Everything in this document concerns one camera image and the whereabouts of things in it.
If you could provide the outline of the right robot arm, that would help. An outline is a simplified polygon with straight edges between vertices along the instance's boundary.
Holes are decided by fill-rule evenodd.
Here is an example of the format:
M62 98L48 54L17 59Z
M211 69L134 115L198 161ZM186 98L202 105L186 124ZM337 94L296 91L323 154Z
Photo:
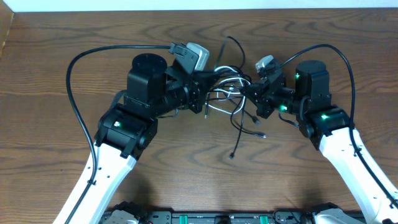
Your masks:
M296 117L300 132L337 170L367 223L397 223L397 189L371 157L349 116L332 104L330 76L323 62L297 65L295 87L287 88L277 60L256 64L260 80L240 92L268 118L275 110Z

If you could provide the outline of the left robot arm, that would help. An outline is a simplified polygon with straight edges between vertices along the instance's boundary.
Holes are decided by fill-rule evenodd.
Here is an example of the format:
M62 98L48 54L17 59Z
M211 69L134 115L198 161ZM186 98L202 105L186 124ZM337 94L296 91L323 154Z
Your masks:
M135 56L127 87L114 97L91 137L72 95L74 64L101 48L76 56L67 69L67 93L88 140L90 155L55 223L98 223L115 191L133 170L157 134L158 119L172 110L200 113L219 73L206 71L209 51L201 45L172 43L163 47L175 60L171 66L157 54Z

